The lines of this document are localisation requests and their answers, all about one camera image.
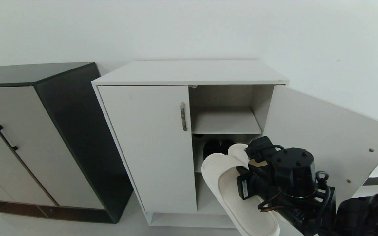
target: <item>door handle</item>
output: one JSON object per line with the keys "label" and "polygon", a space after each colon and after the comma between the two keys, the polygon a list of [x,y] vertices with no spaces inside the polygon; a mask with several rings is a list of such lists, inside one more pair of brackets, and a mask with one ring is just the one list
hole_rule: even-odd
{"label": "door handle", "polygon": [[180,103],[180,113],[182,115],[182,127],[183,131],[188,130],[186,126],[186,114],[185,114],[185,103]]}
{"label": "door handle", "polygon": [[3,137],[3,139],[9,144],[10,148],[13,149],[14,151],[17,151],[19,148],[15,145],[12,144],[12,142],[10,142],[7,137],[5,136],[5,134],[3,133],[3,129],[4,127],[2,125],[0,125],[0,135]]}

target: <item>cabinet top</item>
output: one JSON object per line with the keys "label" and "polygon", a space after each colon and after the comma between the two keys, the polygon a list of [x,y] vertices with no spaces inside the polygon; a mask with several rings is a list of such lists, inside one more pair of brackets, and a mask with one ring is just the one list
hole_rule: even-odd
{"label": "cabinet top", "polygon": [[88,65],[92,62],[45,63],[0,66],[0,87],[31,86],[43,79]]}
{"label": "cabinet top", "polygon": [[93,85],[285,85],[289,80],[260,60],[134,61]]}

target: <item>robotic arm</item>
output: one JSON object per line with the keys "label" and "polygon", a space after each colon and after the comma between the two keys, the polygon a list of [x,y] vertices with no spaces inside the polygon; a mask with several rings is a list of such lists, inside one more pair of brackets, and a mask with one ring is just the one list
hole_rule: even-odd
{"label": "robotic arm", "polygon": [[260,196],[261,212],[278,212],[304,236],[378,236],[378,194],[345,200],[336,212],[336,189],[327,185],[328,173],[315,171],[310,152],[285,149],[266,136],[253,140],[245,152],[267,163],[237,167],[240,197]]}

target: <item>white slipper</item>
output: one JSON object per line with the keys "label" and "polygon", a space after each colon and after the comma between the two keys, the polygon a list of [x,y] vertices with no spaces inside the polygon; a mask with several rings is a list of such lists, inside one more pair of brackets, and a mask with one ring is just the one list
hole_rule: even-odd
{"label": "white slipper", "polygon": [[243,236],[279,236],[279,225],[273,214],[257,209],[262,200],[259,197],[242,200],[238,195],[237,176],[240,174],[236,167],[247,167],[246,147],[239,144],[230,147],[229,153],[237,157],[221,153],[209,155],[202,164],[202,176]]}

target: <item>white wall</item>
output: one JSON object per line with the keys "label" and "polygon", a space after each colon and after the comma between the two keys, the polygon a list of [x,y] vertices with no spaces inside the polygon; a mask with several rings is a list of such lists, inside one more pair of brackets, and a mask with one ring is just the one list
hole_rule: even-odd
{"label": "white wall", "polygon": [[0,65],[160,58],[260,58],[378,118],[378,1],[0,1]]}

